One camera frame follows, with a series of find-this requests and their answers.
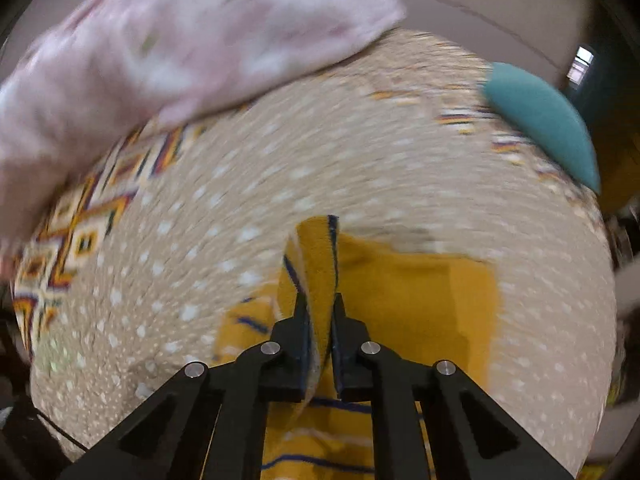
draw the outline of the yellow cloth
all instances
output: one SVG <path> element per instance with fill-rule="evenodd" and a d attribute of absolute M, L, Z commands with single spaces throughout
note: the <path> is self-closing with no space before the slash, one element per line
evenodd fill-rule
<path fill-rule="evenodd" d="M 339 234 L 333 216 L 300 223 L 278 279 L 228 311 L 213 365 L 267 340 L 274 323 L 292 316 L 298 288 L 312 324 L 306 399 L 270 406 L 263 480 L 373 478 L 370 406 L 336 399 L 324 358 L 336 292 L 372 340 L 422 364 L 450 359 L 484 384 L 498 303 L 491 268 L 459 255 L 397 253 Z"/>

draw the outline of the teal cushion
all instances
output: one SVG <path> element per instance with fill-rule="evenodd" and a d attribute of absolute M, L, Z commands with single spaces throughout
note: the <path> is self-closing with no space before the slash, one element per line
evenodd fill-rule
<path fill-rule="evenodd" d="M 533 140 L 575 180 L 600 192 L 600 175 L 587 126 L 558 90 L 507 63 L 494 63 L 484 95 L 507 122 Z"/>

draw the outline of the yellow object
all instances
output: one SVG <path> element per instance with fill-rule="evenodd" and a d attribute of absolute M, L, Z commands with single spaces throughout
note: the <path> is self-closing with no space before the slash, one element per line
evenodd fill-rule
<path fill-rule="evenodd" d="M 214 365 L 268 339 L 293 314 L 298 290 L 312 325 L 305 402 L 272 404 L 263 480 L 372 479 L 370 406 L 335 397 L 328 352 L 332 307 L 341 292 L 347 316 L 404 359 L 431 365 L 447 358 L 481 386 L 486 379 L 498 291 L 486 264 L 450 254 L 398 253 L 338 233 L 337 218 L 310 218 L 287 242 L 277 280 L 226 313 Z"/>

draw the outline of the pink blanket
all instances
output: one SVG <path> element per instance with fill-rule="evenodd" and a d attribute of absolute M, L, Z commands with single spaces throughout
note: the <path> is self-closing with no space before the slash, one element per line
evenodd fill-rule
<path fill-rule="evenodd" d="M 137 125 L 241 102 L 357 53 L 403 17 L 398 0 L 86 1 L 0 89 L 0 252 Z"/>

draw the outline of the window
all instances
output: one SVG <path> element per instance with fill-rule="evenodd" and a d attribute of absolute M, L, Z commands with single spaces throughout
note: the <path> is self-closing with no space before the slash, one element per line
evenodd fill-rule
<path fill-rule="evenodd" d="M 574 62 L 569 69 L 569 73 L 566 75 L 569 81 L 578 86 L 584 79 L 584 75 L 587 73 L 591 61 L 593 61 L 593 52 L 583 46 L 578 47 Z"/>

